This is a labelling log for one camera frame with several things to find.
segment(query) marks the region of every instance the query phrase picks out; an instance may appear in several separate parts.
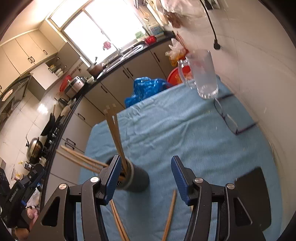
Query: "hanging plastic bag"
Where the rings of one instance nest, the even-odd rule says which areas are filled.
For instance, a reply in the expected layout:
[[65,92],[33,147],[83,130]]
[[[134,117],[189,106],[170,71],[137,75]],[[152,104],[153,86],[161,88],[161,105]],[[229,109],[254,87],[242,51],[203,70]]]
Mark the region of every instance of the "hanging plastic bag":
[[176,39],[172,39],[172,44],[173,45],[169,45],[171,51],[166,52],[165,55],[169,56],[171,65],[176,67],[178,65],[178,60],[185,57],[186,49]]
[[204,14],[204,9],[199,0],[160,0],[160,2],[168,12],[196,17],[201,17]]
[[149,77],[142,77],[135,79],[133,83],[133,94],[131,97],[126,98],[124,104],[126,108],[153,96],[172,85],[164,79],[150,79]]

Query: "eyeglasses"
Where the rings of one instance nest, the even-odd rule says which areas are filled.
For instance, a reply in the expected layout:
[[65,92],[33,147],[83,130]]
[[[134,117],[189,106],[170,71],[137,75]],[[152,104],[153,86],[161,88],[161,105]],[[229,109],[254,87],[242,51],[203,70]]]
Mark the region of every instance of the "eyeglasses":
[[220,97],[220,98],[215,98],[214,99],[214,106],[217,110],[217,112],[219,113],[219,115],[224,119],[226,125],[228,126],[229,130],[231,130],[231,132],[235,135],[238,135],[250,128],[252,128],[253,126],[255,126],[257,123],[254,122],[253,124],[241,129],[241,130],[238,130],[238,127],[237,127],[237,123],[234,121],[234,119],[227,113],[224,113],[223,112],[223,108],[222,108],[222,105],[220,104],[220,101],[223,100],[223,99],[226,99],[230,96],[233,96],[234,94],[229,94],[229,95],[225,95],[223,97]]

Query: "glass mug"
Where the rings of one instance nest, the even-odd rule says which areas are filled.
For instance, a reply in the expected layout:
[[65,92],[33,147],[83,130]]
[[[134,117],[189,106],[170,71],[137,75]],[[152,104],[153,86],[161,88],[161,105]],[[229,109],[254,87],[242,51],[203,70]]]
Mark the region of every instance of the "glass mug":
[[[182,82],[191,89],[197,89],[203,99],[211,99],[218,94],[217,78],[211,53],[206,49],[194,50],[188,53],[186,60],[178,60],[178,72]],[[193,80],[187,80],[182,72],[189,65]]]

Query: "silver bolt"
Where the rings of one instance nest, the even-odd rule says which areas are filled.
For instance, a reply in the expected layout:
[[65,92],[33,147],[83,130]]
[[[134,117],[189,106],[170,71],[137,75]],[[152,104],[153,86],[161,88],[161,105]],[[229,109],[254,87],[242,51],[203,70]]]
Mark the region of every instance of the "silver bolt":
[[202,179],[201,177],[196,177],[196,178],[194,179],[194,181],[195,181],[196,183],[202,183],[202,182],[203,182],[203,179]]
[[232,183],[228,183],[227,187],[232,190],[232,189],[234,189],[235,186]]
[[98,178],[98,177],[92,177],[91,178],[91,182],[92,183],[96,183],[96,182],[98,182],[100,179]]
[[67,187],[67,184],[65,184],[65,183],[62,183],[59,185],[59,189],[61,189],[61,190],[65,189],[66,187]]

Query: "window frame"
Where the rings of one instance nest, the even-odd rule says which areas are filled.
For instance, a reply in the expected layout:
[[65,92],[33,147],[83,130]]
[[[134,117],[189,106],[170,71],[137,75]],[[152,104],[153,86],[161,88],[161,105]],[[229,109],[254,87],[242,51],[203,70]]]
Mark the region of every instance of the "window frame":
[[[104,32],[104,30],[100,27],[100,25],[90,16],[90,14],[85,10],[85,8],[91,4],[93,1],[95,0],[88,0],[85,4],[83,4],[80,8],[78,8],[67,20],[66,22],[64,22],[64,24],[61,27],[58,27],[56,25],[56,23],[51,19],[51,17],[53,16],[53,14],[57,11],[57,9],[63,5],[63,3],[66,0],[63,0],[61,2],[61,4],[53,11],[53,13],[48,17],[48,21],[58,30],[58,32],[70,43],[70,45],[76,50],[76,52],[79,53],[79,55],[81,55],[85,61],[89,64],[92,65],[93,62],[83,53],[83,51],[74,43],[74,41],[65,33],[65,28],[82,12],[84,12],[100,29],[101,33],[104,34],[109,42],[112,43],[111,39],[108,37],[108,35]],[[143,25],[143,22],[141,21],[141,19],[139,18],[139,16],[134,13],[136,15],[136,17],[139,19],[140,23]],[[135,43],[135,39],[133,41],[131,41],[130,43],[126,44],[125,46],[123,46],[122,48],[126,48],[131,46],[133,43]],[[114,55],[114,54],[120,54],[120,49],[118,49],[117,46],[114,45],[114,47],[116,48],[117,51],[115,51],[115,53],[111,54],[110,56]]]

